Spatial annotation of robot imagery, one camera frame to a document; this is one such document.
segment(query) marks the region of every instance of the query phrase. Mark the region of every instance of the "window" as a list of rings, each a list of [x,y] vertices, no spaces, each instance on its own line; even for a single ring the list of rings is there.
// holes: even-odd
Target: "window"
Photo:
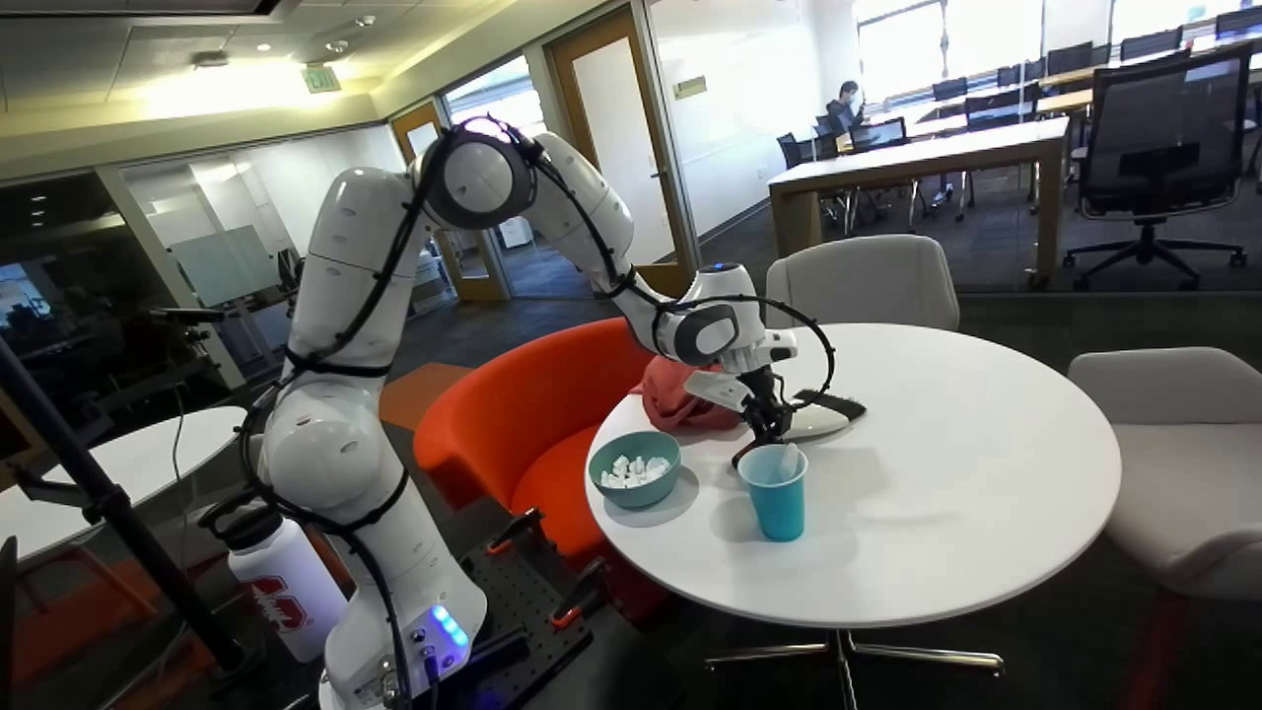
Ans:
[[[1114,0],[1049,0],[1041,14],[1047,51],[1108,44]]]
[[[860,22],[864,90],[870,97],[941,78],[941,2]]]
[[[493,119],[515,124],[519,132],[546,128],[546,106],[542,106],[542,95],[536,95],[519,53],[513,61],[501,61],[501,68],[446,90],[441,97],[446,97],[455,122],[467,122],[475,115],[493,115]]]
[[[948,0],[948,73],[1041,53],[1041,0]]]
[[[893,14],[893,10],[902,10],[912,2],[939,2],[939,0],[855,0],[855,18],[880,18],[880,14]]]
[[[1178,22],[1198,22],[1249,0],[1115,0],[1114,2],[1114,39],[1148,36]]]

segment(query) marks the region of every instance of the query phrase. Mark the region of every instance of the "door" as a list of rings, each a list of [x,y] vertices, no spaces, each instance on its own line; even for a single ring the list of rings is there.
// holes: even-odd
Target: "door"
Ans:
[[[575,151],[598,165],[635,216],[632,262],[680,297],[696,274],[696,243],[680,181],[665,174],[669,141],[651,110],[651,61],[632,7],[547,44],[547,61]]]
[[[394,132],[402,161],[416,165],[416,159],[423,159],[427,147],[438,138],[434,106],[419,101],[419,106],[394,115],[392,132]],[[490,231],[441,227],[434,236],[434,243],[441,252],[446,274],[451,274],[462,302],[501,302],[510,297],[505,274],[497,269],[497,252],[490,243]]]

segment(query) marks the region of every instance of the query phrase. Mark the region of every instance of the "cloth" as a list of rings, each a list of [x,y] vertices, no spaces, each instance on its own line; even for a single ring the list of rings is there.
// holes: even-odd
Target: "cloth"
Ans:
[[[696,365],[655,356],[655,360],[643,365],[643,377],[639,377],[639,386],[635,386],[635,389],[643,394],[643,412],[647,412],[659,429],[669,429],[669,435],[735,429],[735,424],[742,424],[742,412],[721,410],[721,407],[715,407],[715,403],[707,403],[707,397],[686,394],[686,377],[692,377],[692,373],[696,373]]]

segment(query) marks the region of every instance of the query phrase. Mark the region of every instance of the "person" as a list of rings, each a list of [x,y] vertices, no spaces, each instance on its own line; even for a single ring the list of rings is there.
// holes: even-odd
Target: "person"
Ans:
[[[828,101],[828,119],[831,119],[836,132],[851,132],[855,124],[868,122],[864,90],[855,78],[844,78],[836,86],[836,97]]]

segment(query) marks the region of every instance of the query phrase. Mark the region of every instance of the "carpet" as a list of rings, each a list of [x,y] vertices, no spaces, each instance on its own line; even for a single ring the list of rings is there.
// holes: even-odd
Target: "carpet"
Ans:
[[[383,389],[383,420],[397,429],[416,429],[423,412],[434,407],[434,397],[455,386],[469,365],[451,365],[451,361],[423,361],[409,373],[397,373]]]

